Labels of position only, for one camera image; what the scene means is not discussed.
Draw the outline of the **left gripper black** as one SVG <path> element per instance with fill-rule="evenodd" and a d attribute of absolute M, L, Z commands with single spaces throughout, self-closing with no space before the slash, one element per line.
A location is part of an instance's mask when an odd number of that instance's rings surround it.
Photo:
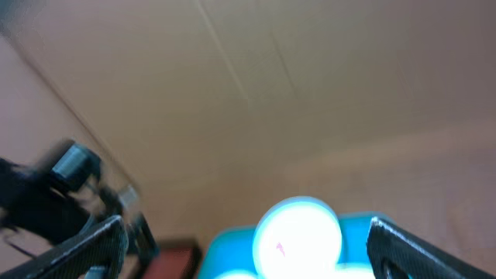
<path fill-rule="evenodd" d="M 159 253 L 148 223 L 141 212 L 140 196 L 131 185 L 119 190 L 104 185 L 99 189 L 104 204 L 103 215 L 119 215 L 129 240 L 128 254 L 137 255 L 141 264 L 148 264 Z"/>

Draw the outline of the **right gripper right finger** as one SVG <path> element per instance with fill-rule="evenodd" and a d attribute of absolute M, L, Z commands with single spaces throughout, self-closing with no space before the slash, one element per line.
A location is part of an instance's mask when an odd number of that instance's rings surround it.
<path fill-rule="evenodd" d="M 370 221 L 367 255 L 376 278 L 491 279 L 491 275 L 379 217 Z"/>

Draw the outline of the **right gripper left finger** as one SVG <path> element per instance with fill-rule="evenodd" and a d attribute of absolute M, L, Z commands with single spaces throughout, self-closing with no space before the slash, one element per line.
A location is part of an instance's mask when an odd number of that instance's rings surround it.
<path fill-rule="evenodd" d="M 103 269 L 104 278 L 117 278 L 129 240 L 119 215 L 113 215 L 34 260 L 1 274 L 5 279 L 78 278 L 93 267 Z"/>

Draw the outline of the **light blue plate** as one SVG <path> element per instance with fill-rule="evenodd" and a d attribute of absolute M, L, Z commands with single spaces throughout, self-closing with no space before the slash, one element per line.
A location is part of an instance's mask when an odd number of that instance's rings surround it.
<path fill-rule="evenodd" d="M 336 213 L 308 196 L 278 202 L 257 224 L 253 262 L 262 278 L 329 278 L 343 247 Z"/>

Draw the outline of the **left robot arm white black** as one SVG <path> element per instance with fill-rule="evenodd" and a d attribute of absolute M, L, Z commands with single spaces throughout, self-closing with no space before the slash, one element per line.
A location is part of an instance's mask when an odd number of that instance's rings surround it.
<path fill-rule="evenodd" d="M 1 226 L 24 229 L 58 245 L 110 216 L 124 219 L 128 252 L 141 263 L 158 253 L 144 216 L 135 208 L 132 186 L 111 188 L 102 159 L 86 146 L 64 139 L 33 165 L 1 161 Z"/>

